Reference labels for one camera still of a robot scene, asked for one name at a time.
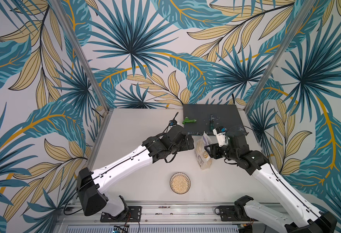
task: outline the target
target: tropical leaf wallpaper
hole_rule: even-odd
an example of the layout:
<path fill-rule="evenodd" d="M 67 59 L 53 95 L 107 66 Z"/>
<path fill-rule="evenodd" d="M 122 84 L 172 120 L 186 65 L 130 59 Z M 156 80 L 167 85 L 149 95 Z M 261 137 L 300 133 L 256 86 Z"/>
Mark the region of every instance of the tropical leaf wallpaper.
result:
<path fill-rule="evenodd" d="M 341 232 L 341 0 L 325 2 L 317 19 L 318 5 L 311 9 L 247 114 L 278 171 L 331 211 Z"/>
<path fill-rule="evenodd" d="M 83 45 L 88 6 L 64 6 Z M 49 3 L 0 1 L 1 233 L 52 232 L 104 115 Z"/>
<path fill-rule="evenodd" d="M 232 104 L 341 232 L 341 0 L 61 0 L 110 108 Z M 47 0 L 0 1 L 0 232 L 51 232 L 105 115 Z"/>

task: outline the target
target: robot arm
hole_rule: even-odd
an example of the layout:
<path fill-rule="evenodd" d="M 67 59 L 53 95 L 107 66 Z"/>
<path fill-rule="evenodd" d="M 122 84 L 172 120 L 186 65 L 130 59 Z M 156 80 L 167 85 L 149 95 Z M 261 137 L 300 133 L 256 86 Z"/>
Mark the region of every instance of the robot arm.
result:
<path fill-rule="evenodd" d="M 102 210 L 118 220 L 122 219 L 128 211 L 127 206 L 122 197 L 109 196 L 108 190 L 112 184 L 158 160 L 164 159 L 168 163 L 166 158 L 169 154 L 175 156 L 179 151 L 194 148 L 191 135 L 188 135 L 182 126 L 177 125 L 177 121 L 171 120 L 168 126 L 171 129 L 167 133 L 149 137 L 142 145 L 121 159 L 100 169 L 90 171 L 84 168 L 79 172 L 77 194 L 85 216 Z"/>
<path fill-rule="evenodd" d="M 239 216 L 257 219 L 280 233 L 329 233 L 336 226 L 336 218 L 330 213 L 322 213 L 297 192 L 270 164 L 259 151 L 250 151 L 243 134 L 231 134 L 219 127 L 213 130 L 218 143 L 208 145 L 205 150 L 212 158 L 226 158 L 236 161 L 237 166 L 245 169 L 286 209 L 289 215 L 274 211 L 244 196 L 235 202 L 234 212 Z"/>

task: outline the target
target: white tabletop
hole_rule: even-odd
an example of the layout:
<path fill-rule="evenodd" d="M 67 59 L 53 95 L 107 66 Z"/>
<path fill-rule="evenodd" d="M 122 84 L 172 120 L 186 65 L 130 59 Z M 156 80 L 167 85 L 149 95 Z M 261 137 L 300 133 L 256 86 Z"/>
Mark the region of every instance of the white tabletop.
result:
<path fill-rule="evenodd" d="M 114 109 L 106 134 L 94 162 L 93 169 L 101 168 L 127 155 L 150 136 L 155 136 L 166 128 L 169 120 L 181 123 L 181 109 Z M 249 127 L 247 116 L 239 111 L 242 122 Z M 261 150 L 253 132 L 246 128 L 247 144 L 251 150 Z M 201 136 L 193 136 L 194 145 Z M 169 186 L 171 176 L 185 173 L 191 181 L 191 188 L 185 194 L 176 194 Z M 142 168 L 110 188 L 111 195 L 122 195 L 128 201 L 164 202 L 234 202 L 248 195 L 258 202 L 277 203 L 274 196 L 256 179 L 235 166 L 224 163 L 223 158 L 213 160 L 209 169 L 202 171 L 194 150 L 179 152 L 176 158 L 166 164 L 159 160 Z"/>

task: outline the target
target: food package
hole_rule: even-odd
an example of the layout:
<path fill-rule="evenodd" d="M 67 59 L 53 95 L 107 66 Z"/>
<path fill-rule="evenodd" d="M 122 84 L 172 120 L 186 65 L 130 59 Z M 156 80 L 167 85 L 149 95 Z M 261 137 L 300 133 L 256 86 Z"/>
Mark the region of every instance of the food package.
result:
<path fill-rule="evenodd" d="M 204 149 L 205 146 L 212 144 L 210 137 L 204 132 L 203 137 L 196 143 L 195 156 L 201 170 L 210 168 L 212 159 L 208 152 Z"/>

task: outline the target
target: metal mounting plate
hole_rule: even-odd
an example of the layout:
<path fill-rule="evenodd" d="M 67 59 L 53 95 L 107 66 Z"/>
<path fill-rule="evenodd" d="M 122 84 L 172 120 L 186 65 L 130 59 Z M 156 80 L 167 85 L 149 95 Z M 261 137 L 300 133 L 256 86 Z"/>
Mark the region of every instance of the metal mounting plate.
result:
<path fill-rule="evenodd" d="M 130 213 L 130 218 L 135 219 L 129 219 L 128 222 L 139 222 L 141 221 L 141 214 L 142 214 L 142 207 L 141 206 L 128 206 Z M 110 218 L 110 215 L 108 213 L 102 212 L 100 222 L 102 223 L 116 223 L 116 220 L 113 220 Z"/>

